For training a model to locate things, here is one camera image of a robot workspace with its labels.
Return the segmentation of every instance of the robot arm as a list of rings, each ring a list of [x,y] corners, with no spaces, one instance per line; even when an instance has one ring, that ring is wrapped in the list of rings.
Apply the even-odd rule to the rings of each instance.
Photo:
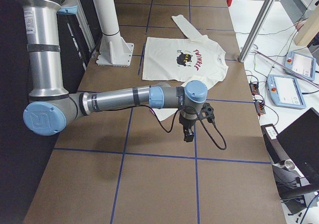
[[[138,107],[177,108],[184,140],[192,141],[191,128],[200,116],[207,87],[200,81],[184,87],[134,87],[103,93],[69,94],[64,89],[61,71],[57,12],[76,12],[76,0],[17,0],[23,7],[27,49],[33,78],[30,104],[23,113],[26,126],[40,135],[53,135],[79,117],[92,112]]]

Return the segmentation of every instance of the logo on robot cap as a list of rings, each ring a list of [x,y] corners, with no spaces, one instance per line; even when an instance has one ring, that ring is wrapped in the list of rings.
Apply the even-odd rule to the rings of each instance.
[[[192,57],[196,57],[196,63],[195,61],[192,61]],[[200,69],[202,65],[202,55],[199,52],[199,50],[194,51],[184,51],[177,50],[177,64],[178,66],[184,66],[184,67],[194,67],[197,71]]]
[[[30,117],[34,128],[50,128],[50,118],[47,112],[31,112]]]

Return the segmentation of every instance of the white table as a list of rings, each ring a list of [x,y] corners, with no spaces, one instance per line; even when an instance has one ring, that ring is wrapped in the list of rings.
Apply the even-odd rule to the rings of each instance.
[[[249,33],[255,19],[260,11],[260,8],[263,4],[263,1],[256,1],[256,0],[234,0],[232,2],[232,6],[229,8],[231,19],[233,22],[235,32],[241,33]],[[288,46],[290,44],[291,34],[296,31],[293,23],[291,22],[289,16],[287,15],[285,9],[281,5],[279,1],[275,2],[271,11],[269,12],[265,23],[262,26],[259,34],[268,34],[268,33],[276,33],[278,31],[284,30],[290,27],[286,31],[279,32],[274,35],[259,35],[254,42],[254,44],[258,47],[258,51],[267,55],[285,55],[288,51]],[[236,34],[238,46],[241,49],[245,41],[248,37],[248,34]],[[292,41],[290,50],[300,49],[302,47],[296,46],[295,43]],[[298,51],[299,53],[305,55],[311,55],[310,51],[307,48]],[[284,57],[273,57],[274,60],[277,60],[279,63],[284,63]],[[260,55],[256,55],[256,70],[266,76],[269,74],[270,70],[272,69],[273,63]],[[250,53],[244,62],[244,66],[246,70],[252,72],[252,75],[256,76],[259,81],[265,81],[266,78],[257,72],[254,71],[254,54]],[[271,74],[274,75],[284,75],[285,72],[283,69],[277,65],[275,68],[271,70]],[[315,83],[319,83],[319,75],[316,74]],[[312,92],[315,91],[316,88],[311,86],[310,84],[298,80],[300,88],[302,92]],[[260,93],[264,96],[266,105],[273,108],[277,114],[279,115],[279,122],[276,125],[276,129],[278,132],[284,130],[287,126],[289,126],[293,121],[295,121],[298,117],[300,117],[304,112],[306,112],[309,108],[313,107],[315,110],[319,111],[319,92],[304,95],[304,99],[307,105],[307,108],[304,110],[296,110],[296,109],[289,109],[289,108],[281,108],[274,106],[272,101],[270,100],[270,96],[268,95],[268,91],[265,90],[265,83],[262,82],[259,84]],[[276,123],[277,116],[276,114],[270,110],[269,108],[265,108],[266,114],[260,117],[259,123],[260,125],[269,124],[269,123]],[[283,205],[283,209],[285,211],[285,217],[288,224],[295,224],[297,215],[295,216],[288,216],[287,213],[289,210],[287,209],[286,205]],[[310,208],[307,213],[306,218],[303,221],[304,224],[306,223],[319,223],[319,207]]]

